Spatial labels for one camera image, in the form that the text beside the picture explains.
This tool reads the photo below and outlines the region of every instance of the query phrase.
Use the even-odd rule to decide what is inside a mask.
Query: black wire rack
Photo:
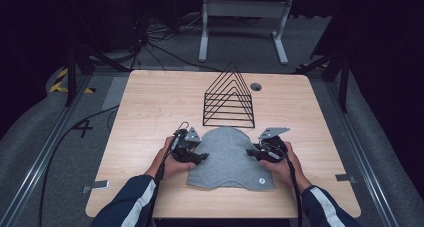
[[[255,128],[252,95],[236,64],[229,64],[206,90],[203,125]]]

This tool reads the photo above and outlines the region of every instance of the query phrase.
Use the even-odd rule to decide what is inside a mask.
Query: person's left hand
[[[152,162],[152,165],[146,171],[145,173],[146,175],[150,175],[153,178],[155,178],[156,173],[158,172],[160,163],[162,162],[163,156],[165,155],[166,149],[168,148],[172,139],[173,139],[173,136],[169,136],[166,138],[164,146],[157,153],[155,159]],[[196,165],[194,163],[178,162],[170,154],[165,160],[165,172],[163,174],[163,179],[167,179],[177,172],[190,170],[194,168],[195,166]]]

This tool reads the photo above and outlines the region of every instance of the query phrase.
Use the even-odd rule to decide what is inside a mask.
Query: hand
[[[284,141],[284,144],[287,147],[287,155],[289,156],[290,161],[293,163],[296,175],[296,181],[299,186],[299,191],[302,193],[306,188],[311,186],[311,182],[305,177],[302,171],[302,166],[300,164],[299,158],[293,152],[293,147],[290,142]],[[293,182],[290,175],[289,165],[287,164],[287,159],[284,158],[278,163],[271,163],[266,160],[260,161],[261,165],[272,171],[278,177],[280,177],[284,183],[293,186]]]
[[[164,146],[157,153],[156,157],[154,158],[152,162],[152,165],[146,171],[145,173],[146,175],[150,175],[153,178],[155,178],[156,173],[158,172],[160,163],[162,162],[163,156],[165,155],[165,152],[169,144],[171,143],[172,139],[173,139],[173,136],[169,136],[166,138]],[[192,169],[195,166],[196,165],[194,163],[178,162],[174,159],[174,157],[172,157],[172,155],[169,155],[165,160],[165,172],[163,174],[163,179],[167,179],[177,172]]]

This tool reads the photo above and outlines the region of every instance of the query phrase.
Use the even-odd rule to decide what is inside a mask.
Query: aluminum rail
[[[371,194],[371,197],[374,201],[374,204],[377,208],[378,213],[380,214],[381,220],[383,221],[384,226],[387,227],[397,227],[399,224],[396,221],[396,218],[393,214],[392,209],[387,202],[386,196],[381,188],[380,181],[374,173],[374,170],[371,167],[370,162],[363,150],[363,147],[358,139],[358,136],[355,133],[355,130],[350,122],[347,114],[343,113],[342,109],[338,103],[338,93],[336,87],[333,83],[325,83],[326,89],[331,96],[331,102],[334,104],[337,109],[337,113],[342,120],[343,126],[346,129],[346,132],[349,137],[349,141],[355,156],[356,162],[358,163],[359,170],[364,177],[365,183],[368,187],[368,191]]]
[[[5,214],[0,220],[0,227],[14,226],[16,220],[24,209],[29,197],[31,196],[34,188],[36,187],[38,181],[40,180],[45,169],[47,168],[48,161],[53,154],[55,146],[57,145],[60,137],[63,134],[64,127],[68,123],[68,120],[81,96],[84,94],[85,89],[88,87],[90,79],[91,76],[81,76],[75,99],[68,107],[65,107],[59,115],[59,118],[56,121],[56,124],[53,127],[53,130],[50,133],[49,137],[47,138],[43,148],[38,154],[37,159],[28,171],[24,181],[21,184],[21,187],[15,194],[15,197],[13,198]]]

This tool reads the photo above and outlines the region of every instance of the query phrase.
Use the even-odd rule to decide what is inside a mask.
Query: gripper camera
[[[258,150],[247,149],[247,154],[257,161],[280,162],[287,156],[287,147],[278,135],[289,130],[290,128],[266,128],[258,137],[259,144],[253,144]]]
[[[209,156],[209,154],[206,153],[196,154],[193,152],[201,142],[202,139],[199,138],[199,135],[193,127],[188,131],[185,128],[179,128],[175,131],[172,140],[172,156],[178,162],[193,162],[198,165]]]

